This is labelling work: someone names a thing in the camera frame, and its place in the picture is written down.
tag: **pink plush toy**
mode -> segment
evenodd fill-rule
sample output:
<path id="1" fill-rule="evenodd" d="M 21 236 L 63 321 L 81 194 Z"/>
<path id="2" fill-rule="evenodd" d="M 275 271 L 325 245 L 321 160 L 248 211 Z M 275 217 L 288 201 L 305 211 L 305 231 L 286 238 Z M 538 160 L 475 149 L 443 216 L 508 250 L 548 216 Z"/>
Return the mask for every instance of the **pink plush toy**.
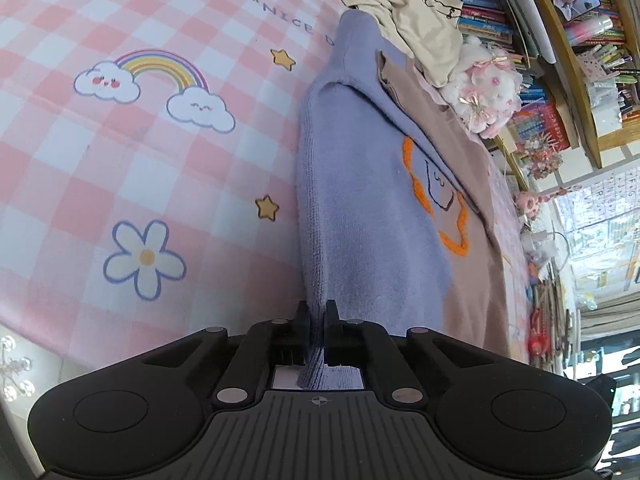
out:
<path id="1" fill-rule="evenodd" d="M 487 139 L 495 137 L 520 110 L 521 84 L 522 76 L 505 50 L 486 47 L 475 36 L 469 36 L 449 83 L 440 89 L 440 94 L 469 131 Z"/>
<path id="2" fill-rule="evenodd" d="M 518 212 L 525 215 L 529 220 L 535 220 L 538 217 L 540 204 L 549 202 L 558 196 L 564 196 L 568 193 L 566 189 L 559 189 L 551 194 L 531 193 L 529 191 L 521 191 L 513 197 Z"/>
<path id="3" fill-rule="evenodd" d="M 525 215 L 529 220 L 535 220 L 538 216 L 541 198 L 529 191 L 521 191 L 514 197 L 514 202 L 518 211 Z"/>

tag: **pink checkered bedsheet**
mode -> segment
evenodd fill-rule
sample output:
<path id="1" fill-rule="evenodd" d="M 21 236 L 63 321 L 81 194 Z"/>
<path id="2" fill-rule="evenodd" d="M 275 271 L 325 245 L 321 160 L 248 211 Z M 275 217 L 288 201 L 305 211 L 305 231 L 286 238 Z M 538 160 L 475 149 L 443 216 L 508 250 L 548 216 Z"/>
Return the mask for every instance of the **pink checkered bedsheet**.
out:
<path id="1" fill-rule="evenodd" d="M 343 9 L 0 0 L 0 322 L 98 367 L 291 316 L 297 101 Z"/>
<path id="2" fill-rule="evenodd" d="M 528 364 L 527 338 L 529 336 L 530 304 L 527 299 L 527 287 L 529 286 L 529 271 L 520 242 L 522 224 L 516 215 L 507 183 L 493 161 L 490 161 L 489 172 L 494 201 L 494 230 L 502 250 L 504 279 L 507 282 L 505 286 L 509 309 L 510 357 Z"/>

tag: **rainbow print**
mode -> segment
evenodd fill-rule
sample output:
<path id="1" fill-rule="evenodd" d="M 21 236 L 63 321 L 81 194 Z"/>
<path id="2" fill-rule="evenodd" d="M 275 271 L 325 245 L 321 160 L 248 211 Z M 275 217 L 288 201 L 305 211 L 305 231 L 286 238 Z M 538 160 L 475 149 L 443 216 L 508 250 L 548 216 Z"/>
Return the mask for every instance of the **rainbow print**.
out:
<path id="1" fill-rule="evenodd" d="M 193 86 L 209 92 L 207 82 L 200 70 L 183 57 L 166 50 L 154 48 L 134 50 L 115 59 L 114 63 L 121 69 L 131 72 L 133 79 L 144 72 L 153 70 L 164 72 L 178 85 L 178 93 Z"/>

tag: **beige cloth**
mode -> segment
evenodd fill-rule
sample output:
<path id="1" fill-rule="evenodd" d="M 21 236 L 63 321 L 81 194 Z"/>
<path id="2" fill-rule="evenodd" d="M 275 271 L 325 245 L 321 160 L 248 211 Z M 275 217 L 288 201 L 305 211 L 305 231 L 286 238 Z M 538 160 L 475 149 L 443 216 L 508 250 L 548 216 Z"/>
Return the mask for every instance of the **beige cloth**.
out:
<path id="1" fill-rule="evenodd" d="M 458 63 L 462 34 L 459 0 L 342 0 L 371 14 L 382 35 L 399 50 L 420 61 L 424 76 L 443 87 Z"/>

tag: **wooden shelf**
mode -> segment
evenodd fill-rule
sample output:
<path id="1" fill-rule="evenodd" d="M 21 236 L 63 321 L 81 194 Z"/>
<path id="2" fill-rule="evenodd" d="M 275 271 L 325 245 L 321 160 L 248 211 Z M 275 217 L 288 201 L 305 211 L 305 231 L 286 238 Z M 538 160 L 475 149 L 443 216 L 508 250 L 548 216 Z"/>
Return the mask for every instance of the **wooden shelf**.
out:
<path id="1" fill-rule="evenodd" d="M 634 28 L 634 20 L 628 6 L 623 4 L 623 0 L 615 0 L 620 14 L 622 27 L 625 29 L 626 49 L 634 57 L 635 62 L 640 62 L 640 46 Z"/>
<path id="2" fill-rule="evenodd" d="M 551 0 L 534 0 L 534 2 L 556 53 L 556 62 L 561 65 L 561 69 L 566 75 L 566 82 L 569 86 L 568 91 L 571 93 L 568 98 L 573 98 L 575 103 L 575 112 L 578 115 L 578 133 L 582 140 L 584 151 L 591 163 L 601 169 L 602 160 L 600 158 L 596 126 L 591 115 L 591 103 L 582 79 L 582 70 L 578 65 L 571 45 L 569 45 L 560 18 Z"/>
<path id="3" fill-rule="evenodd" d="M 504 141 L 502 140 L 502 137 L 500 135 L 498 135 L 497 137 L 494 137 L 494 142 L 495 142 L 495 145 L 498 146 L 498 149 L 500 150 L 500 152 L 502 153 L 504 160 L 507 161 L 507 164 L 511 168 L 511 172 L 516 177 L 516 180 L 518 181 L 518 187 L 520 188 L 520 190 L 528 191 L 529 183 L 527 182 L 527 177 L 524 176 L 524 173 L 522 172 L 522 168 L 520 167 L 520 165 L 516 160 L 516 156 L 513 155 L 513 153 L 511 153 L 505 147 Z"/>
<path id="4" fill-rule="evenodd" d="M 635 140 L 640 140 L 640 119 L 633 119 L 624 123 L 622 128 L 611 134 L 598 138 L 598 145 L 600 151 L 610 150 L 611 148 L 618 148 L 624 146 Z"/>

